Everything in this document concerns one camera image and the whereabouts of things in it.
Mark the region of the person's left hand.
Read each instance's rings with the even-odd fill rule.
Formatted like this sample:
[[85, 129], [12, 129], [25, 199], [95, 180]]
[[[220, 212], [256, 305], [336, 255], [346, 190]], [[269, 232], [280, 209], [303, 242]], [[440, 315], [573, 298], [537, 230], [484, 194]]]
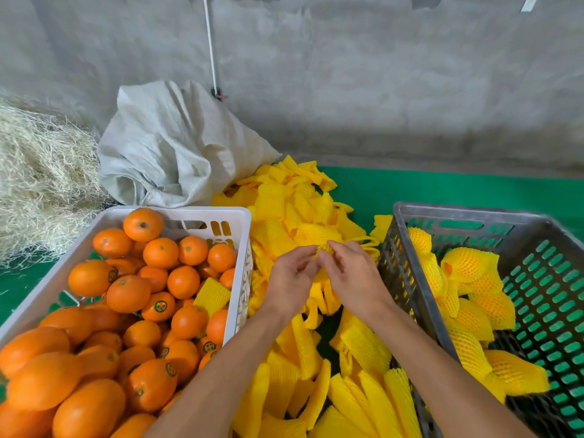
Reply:
[[275, 260], [261, 310], [284, 322], [290, 322], [301, 312], [310, 296], [311, 287], [297, 284], [296, 269], [313, 259], [317, 248], [316, 245], [297, 247]]

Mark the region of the person's right hand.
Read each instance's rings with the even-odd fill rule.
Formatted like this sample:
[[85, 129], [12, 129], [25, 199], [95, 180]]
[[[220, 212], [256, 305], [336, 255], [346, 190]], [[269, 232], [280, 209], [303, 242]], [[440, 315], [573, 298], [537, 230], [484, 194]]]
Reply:
[[393, 304], [374, 260], [356, 241], [328, 241], [340, 267], [340, 282], [331, 284], [341, 303], [373, 327]]

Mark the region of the yellow foam fruit net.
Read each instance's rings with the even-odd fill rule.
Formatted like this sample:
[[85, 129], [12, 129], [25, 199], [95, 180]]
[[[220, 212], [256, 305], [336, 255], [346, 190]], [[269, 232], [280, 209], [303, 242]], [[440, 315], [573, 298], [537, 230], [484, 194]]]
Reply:
[[390, 225], [393, 221], [393, 215], [375, 215], [374, 228], [370, 231], [369, 236], [379, 243], [383, 243]]
[[[332, 259], [333, 260], [336, 260], [334, 250], [327, 243], [324, 243], [324, 244], [321, 244], [320, 246], [318, 246], [317, 251], [316, 251], [316, 254], [314, 255], [314, 258], [313, 259], [314, 260], [317, 260], [319, 254], [321, 252], [328, 252], [329, 255], [332, 257]], [[313, 283], [323, 283], [323, 282], [326, 282], [328, 280], [329, 280], [329, 276], [328, 276], [328, 273], [327, 273], [326, 269], [323, 268], [323, 267], [321, 267], [318, 270], [318, 272], [315, 275], [315, 277], [313, 278], [312, 282]]]
[[230, 299], [231, 291], [228, 288], [216, 279], [208, 278], [201, 286], [193, 305], [204, 309], [210, 318], [214, 313], [225, 308]]

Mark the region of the person's right forearm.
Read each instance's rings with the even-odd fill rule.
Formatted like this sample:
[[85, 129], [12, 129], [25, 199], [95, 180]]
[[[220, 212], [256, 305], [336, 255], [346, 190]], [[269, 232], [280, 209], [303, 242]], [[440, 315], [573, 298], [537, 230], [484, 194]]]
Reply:
[[360, 317], [405, 369], [444, 438], [537, 438], [392, 300], [367, 303]]

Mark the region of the person's left forearm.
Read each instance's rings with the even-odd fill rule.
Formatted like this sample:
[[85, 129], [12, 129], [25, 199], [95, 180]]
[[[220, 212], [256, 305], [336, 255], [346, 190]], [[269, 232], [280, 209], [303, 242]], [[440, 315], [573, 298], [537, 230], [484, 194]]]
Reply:
[[227, 438], [238, 405], [270, 346], [295, 316], [264, 303], [150, 427], [144, 438]]

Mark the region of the pile of yellow foam nets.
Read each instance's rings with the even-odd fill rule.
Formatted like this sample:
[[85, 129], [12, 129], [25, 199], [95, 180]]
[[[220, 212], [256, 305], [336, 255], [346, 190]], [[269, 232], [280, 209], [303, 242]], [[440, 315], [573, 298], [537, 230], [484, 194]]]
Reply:
[[[213, 197], [252, 213], [247, 315], [261, 306], [276, 257], [298, 246], [356, 241], [378, 262], [380, 245], [333, 200], [336, 183], [316, 162], [284, 161]], [[312, 283], [301, 312], [263, 359], [232, 422], [240, 438], [422, 438], [405, 371], [330, 280]]]

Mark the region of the white plastic crate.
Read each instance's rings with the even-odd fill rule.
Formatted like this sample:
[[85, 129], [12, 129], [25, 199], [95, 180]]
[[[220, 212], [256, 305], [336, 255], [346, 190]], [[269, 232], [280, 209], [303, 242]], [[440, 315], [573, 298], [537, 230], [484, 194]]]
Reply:
[[[0, 326], [0, 348], [17, 335], [35, 328], [50, 312], [78, 306], [91, 299], [79, 297], [68, 287], [72, 268], [94, 254], [92, 241], [100, 231], [122, 227], [125, 217], [136, 206], [114, 206], [101, 213], [81, 232], [77, 240], [59, 261], [47, 272], [23, 302]], [[165, 221], [162, 236], [179, 239], [196, 235], [212, 242], [232, 243], [238, 253], [228, 318], [225, 325], [226, 344], [247, 319], [253, 257], [250, 243], [252, 215], [242, 207], [183, 207], [155, 208]]]

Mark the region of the green mat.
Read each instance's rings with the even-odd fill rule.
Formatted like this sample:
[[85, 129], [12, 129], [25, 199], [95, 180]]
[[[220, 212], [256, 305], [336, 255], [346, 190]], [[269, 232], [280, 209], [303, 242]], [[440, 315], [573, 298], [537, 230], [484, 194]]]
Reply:
[[498, 208], [546, 214], [584, 242], [584, 179], [514, 177], [414, 170], [319, 166], [337, 183], [335, 201], [354, 209], [367, 232], [374, 216], [391, 214], [398, 201]]

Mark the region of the grey plastic crate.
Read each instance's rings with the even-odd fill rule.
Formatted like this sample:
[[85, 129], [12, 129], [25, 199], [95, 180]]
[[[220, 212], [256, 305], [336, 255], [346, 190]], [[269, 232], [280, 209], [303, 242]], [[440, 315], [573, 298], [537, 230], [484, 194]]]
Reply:
[[459, 363], [407, 229], [429, 233], [438, 260], [460, 247], [499, 255], [518, 320], [493, 348], [542, 365], [551, 383], [507, 407], [539, 438], [584, 438], [584, 244], [547, 215], [402, 201], [393, 212], [378, 269], [398, 305]]

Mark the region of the heap of net-wrapped oranges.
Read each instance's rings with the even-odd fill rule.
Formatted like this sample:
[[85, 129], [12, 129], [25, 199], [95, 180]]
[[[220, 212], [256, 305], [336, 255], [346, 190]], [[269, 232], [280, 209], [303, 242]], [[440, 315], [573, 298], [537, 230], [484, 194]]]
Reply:
[[497, 331], [516, 325], [515, 306], [498, 272], [499, 255], [458, 247], [438, 261], [430, 234], [420, 228], [408, 228], [408, 234], [464, 370], [502, 404], [508, 396], [548, 392], [542, 366], [489, 349]]

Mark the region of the white woven sack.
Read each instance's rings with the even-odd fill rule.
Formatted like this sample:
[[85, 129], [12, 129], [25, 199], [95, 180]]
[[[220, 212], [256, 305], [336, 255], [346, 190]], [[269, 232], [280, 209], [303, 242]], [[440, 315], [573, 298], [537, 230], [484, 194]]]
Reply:
[[281, 154], [199, 83], [121, 86], [97, 147], [99, 182], [127, 206], [209, 206]]

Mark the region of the thin white pole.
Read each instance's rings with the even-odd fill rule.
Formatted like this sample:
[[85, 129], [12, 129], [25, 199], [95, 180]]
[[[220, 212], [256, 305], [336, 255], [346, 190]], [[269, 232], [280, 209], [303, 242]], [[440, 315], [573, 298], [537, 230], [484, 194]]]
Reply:
[[214, 51], [214, 43], [213, 43], [213, 25], [211, 21], [211, 9], [210, 9], [210, 1], [203, 0], [203, 9], [205, 15], [205, 22], [206, 22], [206, 34], [207, 34], [207, 43], [208, 43], [208, 52], [209, 52], [209, 62], [210, 62], [210, 71], [211, 71], [211, 95], [217, 99], [219, 102], [223, 102], [226, 98], [224, 96], [222, 89], [220, 88], [219, 78], [217, 75], [217, 69], [215, 65], [215, 51]]

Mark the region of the pile of pale straw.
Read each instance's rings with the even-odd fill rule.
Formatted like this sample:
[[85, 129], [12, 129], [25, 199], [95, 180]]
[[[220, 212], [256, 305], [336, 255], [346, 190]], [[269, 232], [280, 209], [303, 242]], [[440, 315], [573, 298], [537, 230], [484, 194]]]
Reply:
[[99, 133], [0, 95], [0, 267], [62, 256], [115, 200], [100, 185]]

